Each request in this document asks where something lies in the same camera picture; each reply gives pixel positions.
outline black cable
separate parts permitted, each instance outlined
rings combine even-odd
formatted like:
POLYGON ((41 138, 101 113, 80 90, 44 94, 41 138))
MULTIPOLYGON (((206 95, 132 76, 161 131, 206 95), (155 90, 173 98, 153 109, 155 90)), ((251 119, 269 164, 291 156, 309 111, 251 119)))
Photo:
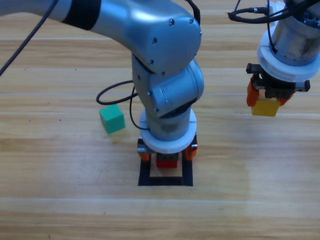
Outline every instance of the black cable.
POLYGON ((254 13, 255 8, 254 7, 249 7, 249 8, 244 8, 236 11, 237 14, 245 14, 245 13, 254 13))
POLYGON ((240 4, 241 0, 238 0, 238 2, 236 3, 236 6, 234 8, 235 11, 237 11, 238 7, 239 7, 239 4, 240 4))
POLYGON ((132 80, 129 80, 129 81, 122 81, 122 82, 118 82, 114 85, 111 85, 111 86, 108 86, 106 89, 102 90, 97 96, 96 96, 96 102, 100 105, 114 105, 114 104, 119 104, 119 103, 123 103, 125 101, 128 101, 130 100, 130 106, 129 106, 129 111, 130 111, 130 118, 131 118, 131 121, 133 123, 133 125, 137 128, 137 129, 141 129, 141 130, 149 130, 149 128, 143 128, 143 127, 139 127, 135 121, 134 121, 134 118, 132 116, 132 99, 135 98, 136 96, 138 96, 138 93, 135 93, 135 87, 133 87, 133 90, 132 90, 132 93, 130 96, 127 96, 127 97, 124 97, 122 99, 119 99, 119 100, 116 100, 116 101, 100 101, 100 97, 105 94, 107 91, 115 88, 115 87, 118 87, 120 85, 124 85, 124 84, 131 84, 133 83, 134 81, 132 80))
POLYGON ((282 19, 286 19, 288 17, 291 17, 293 15, 305 12, 309 7, 315 5, 316 3, 320 2, 320 0, 305 0, 303 2, 297 3, 293 5, 290 8, 284 8, 280 11, 277 11, 269 16, 264 17, 258 17, 258 18, 243 18, 237 16, 240 13, 244 13, 242 10, 236 10, 233 12, 228 12, 228 17, 230 20, 240 23, 246 23, 246 24, 266 24, 266 23, 272 23, 275 21, 279 21, 282 19))
POLYGON ((122 82, 118 82, 114 85, 111 85, 111 86, 108 86, 106 89, 102 90, 98 96, 96 96, 96 102, 100 105, 114 105, 114 104, 119 104, 119 103, 123 103, 125 101, 128 101, 130 99, 133 99, 135 98, 136 96, 138 96, 138 93, 135 93, 135 94, 132 94, 130 96, 127 96, 127 97, 124 97, 124 98, 121 98, 119 100, 116 100, 116 101, 100 101, 100 97, 106 93, 107 91, 109 91, 110 89, 114 89, 115 87, 118 87, 120 85, 124 85, 124 84, 131 84, 133 83, 134 81, 132 80, 129 80, 129 81, 122 81, 122 82))
POLYGON ((195 20, 197 20, 197 22, 200 24, 200 22, 201 22, 200 9, 197 7, 197 5, 192 0, 186 0, 186 1, 192 7, 193 16, 194 16, 195 20))
MULTIPOLYGON (((270 15, 270 0, 267 0, 267 17, 269 18, 270 15)), ((272 42, 272 38, 271 38, 271 32, 270 32, 270 22, 267 22, 267 28, 268 28, 268 36, 269 36, 269 42, 272 48, 272 51, 276 54, 278 51, 275 48, 274 43, 272 42)))
MULTIPOLYGON (((136 89, 136 88, 133 87, 131 96, 134 95, 135 89, 136 89)), ((131 118, 131 121, 132 121, 133 125, 134 125, 137 129, 140 129, 140 130, 148 130, 148 131, 149 131, 150 128, 143 128, 143 127, 138 126, 138 125, 135 123, 134 118, 133 118, 133 116, 132 116, 132 99, 133 99, 133 97, 130 99, 129 112, 130 112, 130 118, 131 118)))
POLYGON ((15 53, 10 57, 10 59, 3 65, 3 67, 0 69, 0 76, 7 70, 7 68, 13 63, 13 61, 17 58, 17 56, 21 53, 21 51, 25 48, 25 46, 30 42, 32 37, 37 33, 37 31, 41 28, 41 26, 44 24, 44 22, 47 20, 47 18, 50 16, 51 12, 57 5, 59 0, 53 0, 51 6, 46 11, 46 13, 43 15, 40 22, 35 26, 35 28, 32 30, 32 32, 29 34, 29 36, 23 41, 23 43, 20 45, 20 47, 15 51, 15 53))

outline metal cylinder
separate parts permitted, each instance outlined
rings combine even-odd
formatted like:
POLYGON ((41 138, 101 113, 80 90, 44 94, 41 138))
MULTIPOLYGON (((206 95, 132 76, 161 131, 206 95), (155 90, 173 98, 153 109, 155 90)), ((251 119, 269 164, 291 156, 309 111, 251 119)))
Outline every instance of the metal cylinder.
POLYGON ((150 133, 162 141, 174 141, 181 138, 188 130, 191 107, 173 117, 153 117, 146 111, 146 121, 150 133))
POLYGON ((293 16, 280 20, 272 35, 272 42, 278 51, 273 55, 290 66, 306 66, 312 63, 320 52, 320 29, 308 26, 293 16))

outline block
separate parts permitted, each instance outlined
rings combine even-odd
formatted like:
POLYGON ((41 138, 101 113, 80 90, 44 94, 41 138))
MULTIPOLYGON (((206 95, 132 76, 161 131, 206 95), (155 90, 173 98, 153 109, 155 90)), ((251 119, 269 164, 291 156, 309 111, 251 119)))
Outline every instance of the block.
POLYGON ((156 166, 158 168, 174 168, 178 167, 179 153, 174 154, 156 154, 156 166))
POLYGON ((124 114, 116 104, 101 109, 99 113, 102 124, 108 134, 126 127, 124 114))
POLYGON ((279 100, 259 99, 251 107, 251 112, 255 116, 275 117, 280 104, 279 100))

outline yellow cube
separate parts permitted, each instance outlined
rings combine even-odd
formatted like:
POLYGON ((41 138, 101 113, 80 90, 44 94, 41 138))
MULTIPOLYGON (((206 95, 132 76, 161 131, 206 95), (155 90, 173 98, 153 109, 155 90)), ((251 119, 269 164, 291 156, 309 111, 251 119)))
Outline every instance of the yellow cube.
POLYGON ((279 107, 279 100, 259 99, 255 106, 251 107, 251 112, 255 116, 275 117, 279 107))

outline black band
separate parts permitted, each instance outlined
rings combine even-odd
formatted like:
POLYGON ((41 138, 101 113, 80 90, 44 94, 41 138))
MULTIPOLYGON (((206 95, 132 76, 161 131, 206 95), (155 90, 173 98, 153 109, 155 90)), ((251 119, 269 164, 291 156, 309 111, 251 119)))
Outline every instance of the black band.
POLYGON ((63 23, 89 31, 98 20, 100 8, 101 0, 72 0, 63 23))

